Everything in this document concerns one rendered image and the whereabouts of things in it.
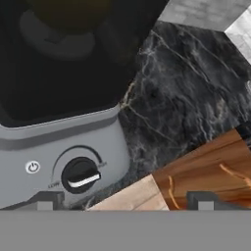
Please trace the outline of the black blender dial knob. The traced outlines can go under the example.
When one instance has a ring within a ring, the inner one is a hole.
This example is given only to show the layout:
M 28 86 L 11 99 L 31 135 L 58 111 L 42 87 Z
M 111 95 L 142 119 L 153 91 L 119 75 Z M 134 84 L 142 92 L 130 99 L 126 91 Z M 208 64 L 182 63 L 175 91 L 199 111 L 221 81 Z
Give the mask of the black blender dial knob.
M 64 188 L 71 194 L 87 191 L 101 178 L 96 164 L 86 157 L 76 157 L 70 160 L 61 174 Z

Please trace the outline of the grey blender with black jar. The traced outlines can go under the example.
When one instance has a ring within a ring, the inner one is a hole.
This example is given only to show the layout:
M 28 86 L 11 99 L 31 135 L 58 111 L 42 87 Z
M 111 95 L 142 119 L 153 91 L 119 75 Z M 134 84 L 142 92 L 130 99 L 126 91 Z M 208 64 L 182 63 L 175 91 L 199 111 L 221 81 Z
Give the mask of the grey blender with black jar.
M 167 2 L 0 0 L 0 210 L 40 191 L 63 191 L 69 208 L 125 176 L 120 103 Z M 61 174 L 76 157 L 101 178 L 71 194 Z

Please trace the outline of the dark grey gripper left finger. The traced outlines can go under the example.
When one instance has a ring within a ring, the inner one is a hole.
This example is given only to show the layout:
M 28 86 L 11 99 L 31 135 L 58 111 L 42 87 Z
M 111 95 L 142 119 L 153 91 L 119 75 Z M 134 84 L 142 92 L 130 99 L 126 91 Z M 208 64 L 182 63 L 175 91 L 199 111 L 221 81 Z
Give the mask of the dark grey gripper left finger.
M 40 191 L 27 201 L 4 208 L 4 211 L 58 211 L 64 208 L 65 193 L 63 191 Z

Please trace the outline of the brown wooden cupboard front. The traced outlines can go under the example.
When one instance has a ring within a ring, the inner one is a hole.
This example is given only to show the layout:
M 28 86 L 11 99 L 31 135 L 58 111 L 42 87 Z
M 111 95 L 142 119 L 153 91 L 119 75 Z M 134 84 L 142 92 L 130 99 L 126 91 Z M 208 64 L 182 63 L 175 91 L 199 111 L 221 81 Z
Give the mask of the brown wooden cupboard front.
M 251 209 L 251 149 L 236 129 L 165 165 L 153 178 L 170 210 L 187 208 L 188 191 L 211 191 Z

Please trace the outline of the white blender power button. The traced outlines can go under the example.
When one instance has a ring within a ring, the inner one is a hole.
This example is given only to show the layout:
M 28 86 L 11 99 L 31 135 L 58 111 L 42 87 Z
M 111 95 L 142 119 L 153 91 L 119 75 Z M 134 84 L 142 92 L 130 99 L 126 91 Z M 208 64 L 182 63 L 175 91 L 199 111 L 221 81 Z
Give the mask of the white blender power button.
M 40 164 L 37 161 L 28 161 L 25 164 L 25 170 L 28 174 L 36 174 L 40 170 Z

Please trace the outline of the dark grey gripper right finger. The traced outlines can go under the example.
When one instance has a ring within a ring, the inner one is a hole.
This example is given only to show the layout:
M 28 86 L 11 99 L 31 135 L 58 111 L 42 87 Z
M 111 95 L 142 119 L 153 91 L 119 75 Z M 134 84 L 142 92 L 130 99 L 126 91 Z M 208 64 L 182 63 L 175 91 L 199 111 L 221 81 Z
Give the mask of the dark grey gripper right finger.
M 194 211 L 238 211 L 244 210 L 244 207 L 225 202 L 212 191 L 188 191 L 186 193 L 186 209 Z

